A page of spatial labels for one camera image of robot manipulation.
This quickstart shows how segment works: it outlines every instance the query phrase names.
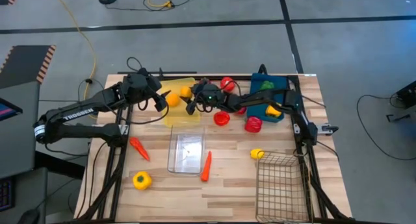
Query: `green vegetable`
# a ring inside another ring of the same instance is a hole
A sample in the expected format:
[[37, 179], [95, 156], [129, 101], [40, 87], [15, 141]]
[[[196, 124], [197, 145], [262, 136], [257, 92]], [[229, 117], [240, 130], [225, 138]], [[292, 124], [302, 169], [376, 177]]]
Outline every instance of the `green vegetable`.
[[273, 89], [274, 84], [270, 81], [265, 81], [261, 84], [260, 90], [267, 90], [267, 89]]

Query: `yellow tray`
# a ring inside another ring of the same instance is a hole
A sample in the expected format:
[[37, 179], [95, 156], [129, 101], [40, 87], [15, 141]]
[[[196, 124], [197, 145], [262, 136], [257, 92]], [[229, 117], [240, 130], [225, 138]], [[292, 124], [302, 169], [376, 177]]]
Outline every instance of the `yellow tray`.
[[[192, 87], [195, 84], [194, 78], [184, 78], [184, 79], [176, 79], [172, 81], [161, 81], [162, 88], [161, 93], [167, 92], [170, 90], [170, 93], [176, 93], [180, 95], [181, 88], [183, 86]], [[172, 125], [186, 127], [189, 125], [198, 124], [201, 121], [201, 116], [198, 111], [195, 111], [193, 115], [189, 115], [186, 111], [187, 104], [181, 99], [179, 105], [169, 108], [168, 115], [163, 118], [163, 123], [167, 127], [171, 127]]]

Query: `wooden table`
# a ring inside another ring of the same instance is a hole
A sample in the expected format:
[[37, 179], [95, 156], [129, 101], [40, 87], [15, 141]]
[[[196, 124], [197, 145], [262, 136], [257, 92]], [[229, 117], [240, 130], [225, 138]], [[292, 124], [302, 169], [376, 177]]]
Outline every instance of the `wooden table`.
[[[109, 75], [105, 87], [122, 79], [123, 75]], [[323, 103], [316, 75], [299, 75], [299, 80], [304, 96]], [[250, 81], [239, 81], [239, 84], [242, 93], [248, 93]], [[310, 121], [316, 124], [328, 122], [324, 107], [307, 99], [304, 99], [304, 104]], [[278, 124], [266, 122], [263, 123], [260, 133], [249, 134], [244, 130], [244, 118], [234, 114], [231, 114], [228, 125], [216, 126], [213, 122], [215, 112], [201, 114], [201, 124], [205, 126], [205, 148], [213, 154], [210, 179], [207, 183], [201, 182], [199, 177], [178, 176], [167, 171], [170, 128], [164, 126], [162, 121], [131, 126], [130, 136], [140, 139], [151, 160], [147, 162], [132, 147], [127, 148], [116, 221], [256, 221], [256, 169], [255, 161], [250, 158], [250, 150], [260, 147], [263, 150], [292, 155], [295, 144], [291, 120], [286, 116]], [[150, 101], [145, 111], [134, 107], [133, 121], [148, 121], [160, 115]], [[114, 114], [99, 113], [97, 123], [114, 121]], [[318, 140], [335, 149], [331, 136], [320, 135]], [[92, 163], [102, 143], [101, 139], [92, 140], [88, 160], [86, 204], [89, 202], [91, 189]], [[320, 145], [314, 146], [314, 151], [322, 188], [341, 212], [351, 216], [336, 156]], [[109, 148], [106, 146], [97, 157], [92, 200], [102, 189], [108, 155]], [[153, 179], [151, 188], [146, 191], [138, 191], [133, 187], [132, 178], [138, 171], [147, 171]], [[85, 178], [81, 185], [75, 216], [83, 201], [84, 185]], [[109, 216], [112, 191], [108, 197], [110, 199], [106, 202], [104, 217]], [[313, 204], [314, 213], [317, 214], [318, 206], [315, 199]]]

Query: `gray floor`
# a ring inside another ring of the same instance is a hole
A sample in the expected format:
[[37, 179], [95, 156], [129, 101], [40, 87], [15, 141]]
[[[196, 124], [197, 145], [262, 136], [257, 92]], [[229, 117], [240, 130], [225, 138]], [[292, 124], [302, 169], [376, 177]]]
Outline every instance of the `gray floor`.
[[[107, 10], [96, 0], [65, 2], [84, 27], [283, 18], [279, 0], [197, 0], [169, 12]], [[141, 7], [140, 2], [118, 0], [114, 6]], [[292, 19], [416, 15], [416, 0], [286, 2]], [[57, 0], [17, 0], [13, 6], [0, 6], [0, 12], [0, 30], [72, 27]], [[359, 124], [356, 101], [363, 94], [389, 97], [416, 79], [416, 21], [304, 24], [293, 25], [293, 30], [304, 71], [318, 74], [329, 119], [340, 126], [334, 140], [354, 217], [414, 223], [416, 163], [393, 160], [377, 150]], [[264, 63], [273, 73], [296, 73], [284, 25], [103, 31], [87, 36], [96, 49], [100, 82], [110, 73], [127, 71], [129, 56], [136, 56], [152, 71], [162, 67], [165, 71], [247, 73]], [[2, 34], [0, 42], [0, 60], [12, 45], [55, 44], [41, 99], [77, 99], [78, 84], [92, 68], [88, 46], [77, 33]], [[67, 104], [41, 102], [40, 114]], [[385, 115], [397, 111], [388, 101], [364, 99], [359, 110], [369, 132], [388, 153], [416, 155], [414, 118], [388, 123]], [[77, 121], [92, 123], [88, 118]], [[83, 153], [86, 143], [63, 140], [51, 147]], [[37, 148], [45, 151], [41, 145]], [[49, 178], [49, 192], [67, 179]], [[79, 183], [74, 182], [51, 198], [48, 222], [69, 218], [67, 198], [73, 192], [70, 202], [74, 205], [78, 190]]]

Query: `toy carrot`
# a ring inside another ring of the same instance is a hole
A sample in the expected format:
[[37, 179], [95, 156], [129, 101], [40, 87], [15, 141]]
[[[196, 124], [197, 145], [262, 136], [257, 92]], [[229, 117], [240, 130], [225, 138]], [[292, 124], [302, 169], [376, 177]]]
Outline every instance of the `toy carrot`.
[[207, 160], [205, 161], [205, 167], [203, 168], [203, 171], [201, 174], [202, 182], [207, 182], [209, 179], [209, 170], [211, 168], [211, 160], [212, 160], [212, 153], [209, 151]]
[[135, 137], [130, 138], [130, 144], [140, 153], [140, 155], [143, 156], [144, 159], [150, 161], [148, 152], [146, 152], [146, 150], [143, 148], [143, 145], [140, 143], [140, 141], [137, 138]]

